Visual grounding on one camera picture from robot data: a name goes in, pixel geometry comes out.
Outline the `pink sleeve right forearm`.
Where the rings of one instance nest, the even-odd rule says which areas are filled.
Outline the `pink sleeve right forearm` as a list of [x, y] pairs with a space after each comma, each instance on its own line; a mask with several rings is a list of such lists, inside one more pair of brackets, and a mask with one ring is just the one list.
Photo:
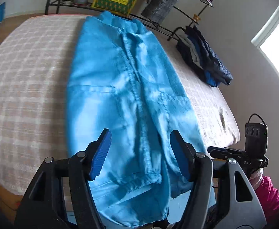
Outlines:
[[273, 186], [270, 177], [262, 176], [255, 193], [261, 203], [266, 221], [270, 223], [279, 210], [279, 190]]

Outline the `right white gloved hand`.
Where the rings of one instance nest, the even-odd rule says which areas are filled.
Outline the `right white gloved hand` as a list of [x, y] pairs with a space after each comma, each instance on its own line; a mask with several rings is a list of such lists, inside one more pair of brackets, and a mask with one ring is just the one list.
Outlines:
[[256, 190], [261, 185], [262, 180], [263, 180], [263, 169], [262, 168], [258, 169], [253, 174], [251, 174], [250, 179], [249, 179], [254, 190]]

